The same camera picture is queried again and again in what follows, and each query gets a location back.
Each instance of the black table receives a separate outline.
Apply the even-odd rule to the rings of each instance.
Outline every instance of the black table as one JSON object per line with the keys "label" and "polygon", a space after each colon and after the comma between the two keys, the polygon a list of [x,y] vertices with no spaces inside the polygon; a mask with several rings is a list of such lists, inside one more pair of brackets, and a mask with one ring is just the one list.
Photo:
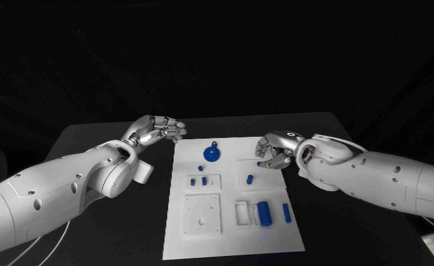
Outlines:
{"label": "black table", "polygon": [[[181,121],[187,124],[186,139],[262,136],[272,130],[287,129],[304,137],[320,133],[350,140],[327,112]],[[129,122],[70,125],[46,160],[118,139],[128,125]],[[139,158],[154,166],[147,183],[131,182],[116,198],[90,204],[70,221],[44,265],[434,265],[432,254],[405,215],[349,197],[341,191],[318,189],[298,177],[295,164],[282,170],[282,175],[305,252],[163,261],[171,141],[161,140],[151,145]],[[41,237],[17,266],[39,265],[65,226]],[[1,252],[0,261],[7,264],[28,244]]]}

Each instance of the white robotic arm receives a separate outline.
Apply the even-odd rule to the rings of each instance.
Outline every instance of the white robotic arm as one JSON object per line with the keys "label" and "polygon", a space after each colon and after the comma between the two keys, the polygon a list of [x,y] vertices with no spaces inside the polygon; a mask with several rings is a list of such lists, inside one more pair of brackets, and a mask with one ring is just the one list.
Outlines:
{"label": "white robotic arm", "polygon": [[114,198],[131,180],[145,183],[152,167],[138,153],[161,138],[181,139],[186,125],[145,115],[119,141],[47,161],[0,183],[0,251],[43,236],[102,197]]}
{"label": "white robotic arm", "polygon": [[[354,154],[338,141],[356,147]],[[390,210],[434,218],[434,166],[399,156],[366,151],[351,142],[314,135],[302,138],[274,131],[259,140],[255,155],[272,159],[258,165],[282,169],[294,157],[298,175],[327,191],[341,191]]]}

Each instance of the black background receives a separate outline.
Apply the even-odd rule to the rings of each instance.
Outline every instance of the black background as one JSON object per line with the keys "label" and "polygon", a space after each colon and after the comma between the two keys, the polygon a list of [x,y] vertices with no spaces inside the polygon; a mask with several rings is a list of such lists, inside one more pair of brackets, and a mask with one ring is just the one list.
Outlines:
{"label": "black background", "polygon": [[369,150],[434,164],[434,0],[1,2],[8,174],[67,125],[144,114],[327,111]]}

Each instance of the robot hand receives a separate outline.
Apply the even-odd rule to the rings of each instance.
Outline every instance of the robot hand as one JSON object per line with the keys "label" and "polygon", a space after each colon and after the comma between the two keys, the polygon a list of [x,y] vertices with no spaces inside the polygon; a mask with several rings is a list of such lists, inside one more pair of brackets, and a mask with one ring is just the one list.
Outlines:
{"label": "robot hand", "polygon": [[268,169],[284,169],[291,163],[291,156],[294,156],[295,151],[301,142],[305,140],[302,136],[291,131],[272,131],[265,134],[265,136],[258,141],[255,147],[255,155],[261,158],[265,156],[265,152],[269,148],[272,159],[269,161],[262,161],[258,166]]}
{"label": "robot hand", "polygon": [[160,139],[171,139],[174,143],[187,134],[184,123],[170,117],[145,115],[131,124],[122,135],[122,141],[132,147],[139,147],[139,152],[145,146],[154,144]]}

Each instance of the blue round knob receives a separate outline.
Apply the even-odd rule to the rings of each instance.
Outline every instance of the blue round knob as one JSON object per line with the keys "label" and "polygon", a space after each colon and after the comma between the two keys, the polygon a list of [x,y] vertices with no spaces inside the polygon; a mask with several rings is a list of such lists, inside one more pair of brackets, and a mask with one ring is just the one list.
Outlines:
{"label": "blue round knob", "polygon": [[203,157],[207,161],[216,161],[219,159],[219,149],[216,142],[212,142],[210,147],[203,151]]}

